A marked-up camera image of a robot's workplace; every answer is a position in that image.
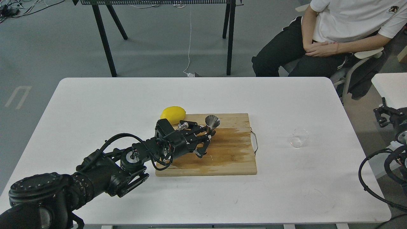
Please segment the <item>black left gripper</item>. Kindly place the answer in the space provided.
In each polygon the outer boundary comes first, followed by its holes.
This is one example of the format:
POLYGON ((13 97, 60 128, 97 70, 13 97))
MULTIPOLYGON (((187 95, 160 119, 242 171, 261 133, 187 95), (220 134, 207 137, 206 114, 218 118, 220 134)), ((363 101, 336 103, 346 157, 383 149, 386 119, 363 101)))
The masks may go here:
POLYGON ((213 132, 208 132, 206 126, 192 121, 180 120, 178 127, 179 129, 174 129, 167 119, 157 121, 155 127, 156 161, 175 159, 192 152, 198 158, 202 158, 206 154, 213 132))

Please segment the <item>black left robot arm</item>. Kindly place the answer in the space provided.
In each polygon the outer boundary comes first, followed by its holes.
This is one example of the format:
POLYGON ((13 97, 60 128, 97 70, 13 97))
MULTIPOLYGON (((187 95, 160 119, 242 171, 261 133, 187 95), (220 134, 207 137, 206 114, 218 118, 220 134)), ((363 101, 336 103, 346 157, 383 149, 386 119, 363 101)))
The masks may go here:
POLYGON ((21 179, 9 190, 11 208, 1 214, 2 229, 71 229, 84 221, 73 213, 102 193, 123 197, 147 180, 146 162, 157 171, 175 158, 206 154, 220 119, 205 118, 205 125, 181 120, 176 129, 159 119, 155 135, 145 141, 129 133, 106 140, 76 167, 72 175, 44 173, 21 179))

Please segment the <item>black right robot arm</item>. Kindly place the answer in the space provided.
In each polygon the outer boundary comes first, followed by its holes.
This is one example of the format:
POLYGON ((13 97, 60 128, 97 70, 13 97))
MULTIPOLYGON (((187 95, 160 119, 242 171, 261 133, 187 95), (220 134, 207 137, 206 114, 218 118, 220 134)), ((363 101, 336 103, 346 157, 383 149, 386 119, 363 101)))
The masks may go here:
POLYGON ((405 205, 401 205, 401 204, 386 200, 383 197, 380 197, 374 191, 372 191, 365 184, 365 181, 362 178, 362 168, 374 156, 382 154, 382 153, 387 153, 388 156, 385 158, 384 163, 383 163, 385 173, 392 181, 394 181, 395 183, 400 185, 403 193, 406 195, 406 191, 407 191, 407 182, 406 182, 407 123, 406 123, 406 119, 407 118, 406 118, 406 107, 399 108, 399 109, 388 107, 386 104, 385 97, 382 97, 382 105, 379 108, 374 109, 374 114, 375 114, 376 121, 378 122, 380 127, 383 128, 383 127, 387 126, 388 124, 391 124, 393 126, 395 141, 398 142, 400 144, 400 146, 398 146, 396 149, 384 148, 384 149, 381 149, 379 151, 372 153, 371 155, 366 156, 366 158, 361 162, 360 167, 358 169, 358 178, 359 178, 360 184, 362 185, 363 189, 365 191, 367 191, 371 196, 388 204, 392 208, 395 208, 397 210, 404 212, 404 214, 392 217, 388 221, 385 221, 384 223, 381 223, 378 226, 376 226, 376 228, 379 229, 382 226, 384 226, 385 224, 387 224, 395 219, 406 216, 407 209, 406 209, 405 205), (396 164, 398 164, 400 166, 400 173, 402 175, 401 178, 393 173, 392 169, 390 168, 391 162, 396 162, 396 164))

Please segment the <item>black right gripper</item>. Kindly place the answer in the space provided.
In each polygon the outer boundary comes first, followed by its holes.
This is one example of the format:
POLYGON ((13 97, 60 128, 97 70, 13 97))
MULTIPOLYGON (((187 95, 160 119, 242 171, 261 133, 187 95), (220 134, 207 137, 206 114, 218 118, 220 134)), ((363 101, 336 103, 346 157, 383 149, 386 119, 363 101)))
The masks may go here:
POLYGON ((399 110, 387 106, 386 98, 382 97, 382 105, 374 109, 376 121, 381 128, 394 123, 395 139, 406 144, 407 139, 407 108, 399 110))

